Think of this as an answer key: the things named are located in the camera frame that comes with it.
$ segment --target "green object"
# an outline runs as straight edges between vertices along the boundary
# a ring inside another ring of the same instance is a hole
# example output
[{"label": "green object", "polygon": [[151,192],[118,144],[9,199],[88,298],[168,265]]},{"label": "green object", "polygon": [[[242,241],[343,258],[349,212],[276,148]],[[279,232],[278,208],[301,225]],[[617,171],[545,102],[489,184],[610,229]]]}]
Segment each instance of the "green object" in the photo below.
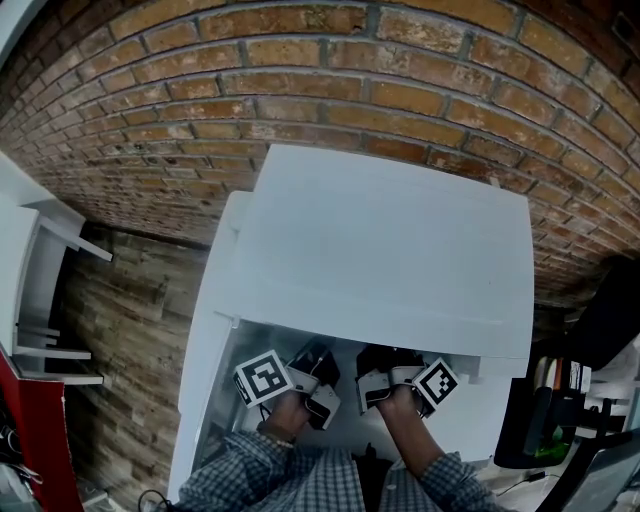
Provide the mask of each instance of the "green object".
[{"label": "green object", "polygon": [[569,453],[571,445],[562,441],[563,431],[562,427],[556,427],[551,435],[551,439],[547,442],[542,442],[540,447],[536,451],[535,457],[551,457],[558,463],[562,462]]}]

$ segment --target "hand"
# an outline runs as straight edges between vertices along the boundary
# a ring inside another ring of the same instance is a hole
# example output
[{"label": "hand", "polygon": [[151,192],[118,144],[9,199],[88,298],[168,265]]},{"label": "hand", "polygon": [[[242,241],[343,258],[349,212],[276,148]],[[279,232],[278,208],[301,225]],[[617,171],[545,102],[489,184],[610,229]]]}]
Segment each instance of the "hand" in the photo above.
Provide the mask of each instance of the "hand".
[{"label": "hand", "polygon": [[389,398],[378,402],[378,410],[383,418],[418,415],[420,406],[416,398],[411,386],[396,386]]},{"label": "hand", "polygon": [[287,391],[276,399],[266,424],[276,427],[274,431],[281,429],[295,438],[310,417],[311,413],[302,403],[302,395],[296,391]]}]

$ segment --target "wood panel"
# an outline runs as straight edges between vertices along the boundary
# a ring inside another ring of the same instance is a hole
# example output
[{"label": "wood panel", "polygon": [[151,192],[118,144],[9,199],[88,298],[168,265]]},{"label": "wood panel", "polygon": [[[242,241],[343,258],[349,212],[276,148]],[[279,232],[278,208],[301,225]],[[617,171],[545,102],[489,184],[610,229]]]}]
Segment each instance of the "wood panel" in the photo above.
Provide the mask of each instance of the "wood panel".
[{"label": "wood panel", "polygon": [[74,467],[135,510],[165,493],[177,433],[178,391],[207,252],[105,229],[83,233],[112,263],[72,253],[61,291],[67,344],[93,353],[104,386],[68,387]]}]

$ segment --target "white cabinet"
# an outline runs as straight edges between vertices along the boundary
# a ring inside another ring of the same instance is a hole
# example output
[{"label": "white cabinet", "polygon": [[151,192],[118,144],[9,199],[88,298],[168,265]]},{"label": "white cabinet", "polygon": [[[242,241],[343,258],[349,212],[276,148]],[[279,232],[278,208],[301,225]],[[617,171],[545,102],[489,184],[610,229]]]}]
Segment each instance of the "white cabinet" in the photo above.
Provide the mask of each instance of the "white cabinet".
[{"label": "white cabinet", "polygon": [[355,356],[365,343],[443,355],[461,375],[429,419],[447,450],[485,459],[510,379],[523,376],[533,316],[526,198],[422,167],[273,146],[254,193],[229,199],[202,281],[183,369],[169,497],[206,457],[211,431],[253,428],[234,366],[314,334],[338,338],[342,407],[301,442],[397,454],[377,411],[360,417]]}]

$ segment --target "black monitor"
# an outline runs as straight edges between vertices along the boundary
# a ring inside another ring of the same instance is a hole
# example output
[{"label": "black monitor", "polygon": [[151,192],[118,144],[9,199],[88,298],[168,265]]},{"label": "black monitor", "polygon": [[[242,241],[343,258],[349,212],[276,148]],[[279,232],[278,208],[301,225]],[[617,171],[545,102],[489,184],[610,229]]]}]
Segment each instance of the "black monitor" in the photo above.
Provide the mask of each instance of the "black monitor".
[{"label": "black monitor", "polygon": [[606,512],[640,466],[640,429],[583,439],[537,512]]}]

